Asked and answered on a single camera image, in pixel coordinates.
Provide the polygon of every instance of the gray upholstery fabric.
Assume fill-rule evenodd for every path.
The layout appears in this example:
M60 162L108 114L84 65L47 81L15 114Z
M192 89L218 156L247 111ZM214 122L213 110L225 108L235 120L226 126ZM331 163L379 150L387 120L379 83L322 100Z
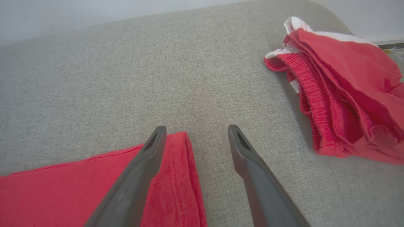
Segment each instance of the gray upholstery fabric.
M266 68L293 15L349 33L318 4L271 0L0 48L0 174L134 146L166 125L192 141L209 226L252 226L227 139L237 124L312 226L402 226L404 167L316 155L297 95Z

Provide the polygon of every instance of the white fabric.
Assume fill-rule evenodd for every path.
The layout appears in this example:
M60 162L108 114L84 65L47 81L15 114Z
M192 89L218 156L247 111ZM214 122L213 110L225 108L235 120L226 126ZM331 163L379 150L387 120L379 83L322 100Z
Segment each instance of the white fabric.
M376 44L371 43L370 41L367 41L366 39L359 38L356 36L334 33L334 32L315 32L311 29L311 27L308 24L306 24L306 22L304 22L302 19L300 19L298 17L289 17L283 25L285 26L286 32L288 35L294 31L298 30L299 28L301 28L305 31L312 32L316 35L327 36L329 38L333 38L333 39L336 39L336 40L342 41L342 42L367 43L367 44L370 44L373 46L377 46ZM287 44L284 43L283 45L284 45L283 49L277 49L275 51L272 51L272 52L266 54L265 58L269 59L269 58L276 57L277 55L280 55L280 54L290 54L290 53L299 53L300 52L299 49L297 49L296 47L294 47L293 45L291 45L289 43L287 43Z

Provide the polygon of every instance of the white wall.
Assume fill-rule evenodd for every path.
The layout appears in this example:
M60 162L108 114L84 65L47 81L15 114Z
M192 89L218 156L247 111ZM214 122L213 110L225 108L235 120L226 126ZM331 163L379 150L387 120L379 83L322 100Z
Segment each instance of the white wall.
M131 17L241 1L0 0L0 46ZM330 9L356 36L378 44L404 42L404 0L312 1Z
M378 45L404 42L404 0L312 0L332 11L355 36Z
M110 21L245 0L0 0L0 46Z

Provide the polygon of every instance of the folded red clothing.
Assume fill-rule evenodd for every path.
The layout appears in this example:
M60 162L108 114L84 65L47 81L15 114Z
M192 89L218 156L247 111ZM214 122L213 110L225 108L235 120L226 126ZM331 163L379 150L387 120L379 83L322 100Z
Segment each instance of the folded red clothing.
M287 78L309 117L314 149L404 164L404 84L398 66L376 45L304 21L285 22L284 48L265 56Z
M0 177L0 226L83 226L142 146ZM185 132L167 136L141 226L207 226Z

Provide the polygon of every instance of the red cloth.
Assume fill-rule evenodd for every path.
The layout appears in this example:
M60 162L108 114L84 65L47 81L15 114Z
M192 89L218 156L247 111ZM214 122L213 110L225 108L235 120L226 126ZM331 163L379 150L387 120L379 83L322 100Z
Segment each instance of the red cloth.
M0 177L0 226L83 226L141 148ZM185 132L167 136L141 226L207 226L192 146Z
M285 22L284 49L265 56L297 82L318 154L404 164L404 84L398 66L363 39Z

